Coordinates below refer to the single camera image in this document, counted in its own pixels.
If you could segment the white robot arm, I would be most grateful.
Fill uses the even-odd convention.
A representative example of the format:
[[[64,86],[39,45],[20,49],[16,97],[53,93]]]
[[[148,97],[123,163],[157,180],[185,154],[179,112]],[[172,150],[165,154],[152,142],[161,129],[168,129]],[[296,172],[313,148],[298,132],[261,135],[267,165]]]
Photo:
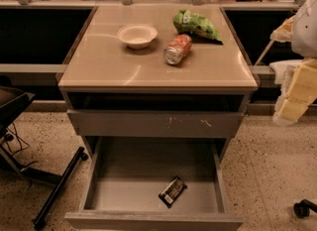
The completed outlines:
[[[317,99],[317,0],[306,0],[294,16],[271,33],[270,39],[291,42],[291,49],[303,57],[300,65],[286,67],[274,106],[273,122],[289,126]]]

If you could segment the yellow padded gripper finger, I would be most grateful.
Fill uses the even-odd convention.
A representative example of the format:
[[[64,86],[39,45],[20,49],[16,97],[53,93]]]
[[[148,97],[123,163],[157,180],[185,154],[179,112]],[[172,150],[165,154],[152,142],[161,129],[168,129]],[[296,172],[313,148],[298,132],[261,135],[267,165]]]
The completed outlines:
[[[285,43],[290,42],[292,38],[294,16],[286,19],[277,29],[270,34],[272,41]]]
[[[296,123],[317,99],[317,59],[305,58],[286,68],[281,94],[274,106],[273,122],[278,126]]]

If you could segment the white curved robot base part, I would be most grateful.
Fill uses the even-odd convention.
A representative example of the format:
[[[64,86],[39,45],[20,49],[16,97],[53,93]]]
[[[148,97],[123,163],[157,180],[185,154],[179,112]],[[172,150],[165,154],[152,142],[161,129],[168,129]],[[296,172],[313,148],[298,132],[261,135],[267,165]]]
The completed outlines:
[[[282,84],[284,73],[289,66],[298,66],[301,64],[301,59],[289,59],[271,62],[269,67],[273,70],[275,84]]]

